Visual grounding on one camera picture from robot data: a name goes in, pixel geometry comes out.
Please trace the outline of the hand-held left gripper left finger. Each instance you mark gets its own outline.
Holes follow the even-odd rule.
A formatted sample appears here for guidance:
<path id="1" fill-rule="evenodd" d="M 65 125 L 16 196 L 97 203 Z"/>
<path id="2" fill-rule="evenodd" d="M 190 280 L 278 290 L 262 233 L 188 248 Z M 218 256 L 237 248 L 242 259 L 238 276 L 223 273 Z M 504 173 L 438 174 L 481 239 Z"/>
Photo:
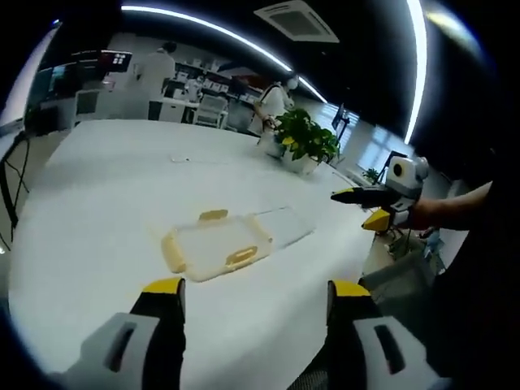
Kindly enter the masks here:
<path id="1" fill-rule="evenodd" d="M 53 377 L 65 389 L 178 389 L 186 348 L 185 280 L 147 285 L 81 344 L 80 357 Z"/>

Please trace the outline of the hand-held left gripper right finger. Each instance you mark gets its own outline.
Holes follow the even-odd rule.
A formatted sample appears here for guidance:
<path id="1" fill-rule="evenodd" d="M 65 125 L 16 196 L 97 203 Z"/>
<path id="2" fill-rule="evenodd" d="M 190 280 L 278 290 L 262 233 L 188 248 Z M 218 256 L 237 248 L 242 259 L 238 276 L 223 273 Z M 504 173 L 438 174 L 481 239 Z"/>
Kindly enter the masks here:
<path id="1" fill-rule="evenodd" d="M 329 389 L 449 389 L 427 362 L 423 344 L 399 321 L 383 316 L 359 284 L 327 284 Z"/>

